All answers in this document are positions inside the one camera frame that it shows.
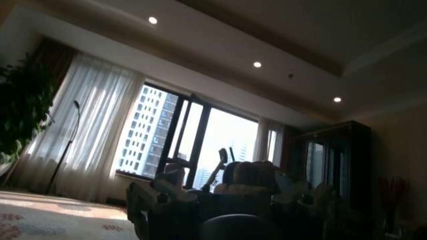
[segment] beige wall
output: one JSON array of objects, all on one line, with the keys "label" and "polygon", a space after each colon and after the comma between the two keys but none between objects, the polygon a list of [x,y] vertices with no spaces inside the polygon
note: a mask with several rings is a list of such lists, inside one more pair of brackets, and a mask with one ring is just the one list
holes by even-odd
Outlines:
[{"label": "beige wall", "polygon": [[8,5],[12,1],[5,2],[5,6],[3,2],[0,3],[0,66],[19,64],[25,53],[31,54],[35,51],[43,38],[21,16],[17,7]]},{"label": "beige wall", "polygon": [[400,218],[427,224],[427,104],[364,117],[372,129],[374,209],[382,212],[379,176],[400,176],[410,182]]},{"label": "beige wall", "polygon": [[3,0],[0,4],[0,26],[3,25],[4,21],[7,20],[9,13],[15,6],[13,0]]}]

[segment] lamp pole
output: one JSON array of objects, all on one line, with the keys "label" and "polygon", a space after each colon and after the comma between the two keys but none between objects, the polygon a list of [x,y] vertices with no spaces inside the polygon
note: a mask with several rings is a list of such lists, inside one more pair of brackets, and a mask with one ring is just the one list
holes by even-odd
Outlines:
[{"label": "lamp pole", "polygon": [[79,129],[79,123],[80,123],[80,104],[76,100],[73,100],[73,106],[75,108],[77,109],[77,122],[76,122],[76,125],[73,127],[73,131],[72,131],[72,134],[71,134],[71,138],[68,140],[68,143],[67,143],[67,147],[64,149],[64,152],[61,153],[61,156],[60,156],[60,160],[59,160],[59,163],[56,165],[56,168],[55,168],[55,172],[53,172],[53,175],[51,177],[51,180],[48,182],[48,186],[47,186],[47,189],[45,189],[45,195],[49,193],[51,191],[51,187],[52,187],[52,184],[53,184],[53,180],[55,180],[55,177],[59,173],[59,169],[60,169],[60,166],[63,164],[63,161],[64,161],[64,158],[65,158],[65,155],[67,155],[67,152],[68,152],[68,149],[69,149],[69,146],[72,145],[73,143],[73,140],[76,138],[76,134],[77,134],[77,129]]}]

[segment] patterned rug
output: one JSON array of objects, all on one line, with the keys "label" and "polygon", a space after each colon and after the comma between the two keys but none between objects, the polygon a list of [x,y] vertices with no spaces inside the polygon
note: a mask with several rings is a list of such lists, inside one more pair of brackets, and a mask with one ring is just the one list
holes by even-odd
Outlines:
[{"label": "patterned rug", "polygon": [[126,210],[61,197],[0,191],[0,240],[138,240]]}]

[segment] green leaves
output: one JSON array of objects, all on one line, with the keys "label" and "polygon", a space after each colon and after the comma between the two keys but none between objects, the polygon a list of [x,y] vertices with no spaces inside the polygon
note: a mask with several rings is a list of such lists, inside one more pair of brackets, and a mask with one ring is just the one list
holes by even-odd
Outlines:
[{"label": "green leaves", "polygon": [[0,163],[12,162],[44,129],[41,122],[53,102],[53,77],[29,56],[20,65],[0,67]]}]

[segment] wooden cabinet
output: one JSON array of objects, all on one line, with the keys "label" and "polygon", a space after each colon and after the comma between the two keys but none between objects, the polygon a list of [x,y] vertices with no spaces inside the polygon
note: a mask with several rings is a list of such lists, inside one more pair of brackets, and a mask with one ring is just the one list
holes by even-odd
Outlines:
[{"label": "wooden cabinet", "polygon": [[350,121],[291,137],[284,146],[284,169],[334,187],[352,209],[371,214],[371,129]]}]

